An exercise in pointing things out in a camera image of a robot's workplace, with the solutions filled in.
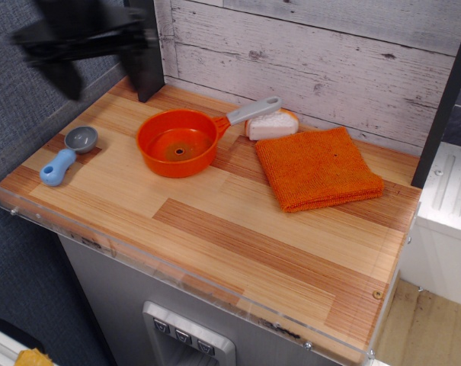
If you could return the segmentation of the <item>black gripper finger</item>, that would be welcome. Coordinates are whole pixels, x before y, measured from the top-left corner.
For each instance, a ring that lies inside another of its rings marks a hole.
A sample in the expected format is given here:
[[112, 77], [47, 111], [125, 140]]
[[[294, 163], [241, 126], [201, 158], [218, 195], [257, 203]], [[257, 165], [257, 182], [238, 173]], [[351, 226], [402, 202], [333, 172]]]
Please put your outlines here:
[[155, 75], [144, 52], [121, 50], [118, 59], [138, 97], [151, 98], [155, 93]]
[[78, 101], [82, 95], [82, 78], [69, 61], [47, 63], [39, 70], [69, 100]]

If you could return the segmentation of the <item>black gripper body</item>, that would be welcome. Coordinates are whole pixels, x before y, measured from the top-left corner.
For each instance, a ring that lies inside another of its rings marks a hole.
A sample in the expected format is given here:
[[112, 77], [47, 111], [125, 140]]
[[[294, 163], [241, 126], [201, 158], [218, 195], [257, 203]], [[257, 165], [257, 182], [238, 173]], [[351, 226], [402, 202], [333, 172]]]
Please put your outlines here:
[[70, 62], [154, 46], [154, 31], [139, 8], [103, 1], [35, 1], [42, 18], [11, 34], [32, 66]]

